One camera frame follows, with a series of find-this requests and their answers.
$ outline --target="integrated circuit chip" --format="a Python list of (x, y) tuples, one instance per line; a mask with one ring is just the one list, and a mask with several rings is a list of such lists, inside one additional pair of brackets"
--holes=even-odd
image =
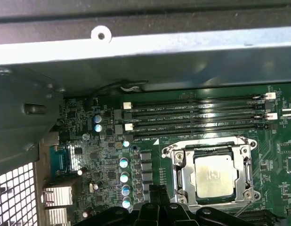
[(121, 120), (121, 109), (115, 109), (114, 110), (114, 119), (115, 120)]
[(97, 202), (102, 202), (104, 199), (103, 199), (103, 196), (102, 195), (98, 195), (97, 196)]
[(109, 177), (109, 179), (115, 179), (116, 178), (116, 173), (114, 171), (109, 171), (108, 172), (108, 177)]
[(107, 136), (112, 136), (113, 135), (113, 130), (112, 129), (107, 129), (106, 130), (106, 135)]
[(123, 134), (122, 125), (115, 125), (115, 134), (116, 135)]
[(81, 155), (81, 154), (83, 154), (83, 149), (81, 147), (76, 147), (74, 149), (74, 154), (75, 155)]
[(213, 155), (196, 158), (196, 188), (199, 198), (232, 195), (233, 161), (230, 155)]
[(98, 159), (98, 153), (97, 152), (92, 152), (89, 155), (90, 159)]

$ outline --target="solid capacitor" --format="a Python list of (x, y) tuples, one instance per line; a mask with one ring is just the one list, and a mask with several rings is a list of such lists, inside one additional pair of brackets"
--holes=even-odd
[(128, 172), (122, 172), (121, 173), (121, 177), (120, 177), (120, 181), (122, 183), (127, 183), (128, 180), (129, 180), (129, 173)]
[(80, 168), (78, 171), (77, 171), (77, 174), (79, 176), (83, 175), (84, 173), (86, 173), (88, 171), (88, 168), (87, 167), (82, 167)]
[(124, 186), (122, 186), (122, 188), (121, 188), (121, 194), (123, 195), (123, 196), (128, 196), (129, 194), (130, 194), (130, 186), (129, 185), (124, 185)]
[(121, 159), (119, 160), (119, 166), (120, 166), (121, 168), (126, 168), (126, 167), (128, 166), (128, 164), (129, 164), (129, 161), (128, 161), (127, 158), (121, 158)]
[(82, 213), (83, 218), (87, 218), (91, 215), (93, 208), (91, 206), (88, 206)]
[(102, 121), (102, 117), (100, 115), (96, 115), (94, 116), (93, 121), (95, 123), (100, 123)]
[(124, 197), (122, 200), (122, 207), (123, 208), (129, 208), (131, 206), (131, 198), (130, 197)]
[(125, 141), (122, 143), (122, 145), (123, 145), (124, 147), (129, 147), (129, 146), (130, 146), (130, 142), (125, 140)]
[(103, 126), (101, 124), (96, 124), (94, 127), (95, 132), (101, 132), (103, 130)]

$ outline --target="gray metal panel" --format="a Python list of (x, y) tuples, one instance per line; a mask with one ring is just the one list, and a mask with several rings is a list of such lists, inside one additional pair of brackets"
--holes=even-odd
[[(38, 159), (38, 142), (56, 123), (61, 101), (44, 83), (0, 73), (0, 175)], [(43, 105), (46, 113), (27, 115), (25, 103)]]

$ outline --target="screw hole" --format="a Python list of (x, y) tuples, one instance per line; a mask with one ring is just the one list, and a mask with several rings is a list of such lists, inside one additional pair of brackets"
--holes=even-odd
[(98, 35), (98, 39), (103, 40), (105, 38), (105, 35), (103, 33), (99, 33)]

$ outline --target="mounting screw hole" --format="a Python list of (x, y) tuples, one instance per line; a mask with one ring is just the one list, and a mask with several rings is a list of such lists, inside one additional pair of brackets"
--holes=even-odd
[(98, 39), (103, 40), (105, 38), (105, 35), (103, 33), (99, 33), (98, 35)]
[(91, 31), (91, 39), (101, 43), (109, 43), (112, 39), (112, 33), (106, 26), (97, 26)]

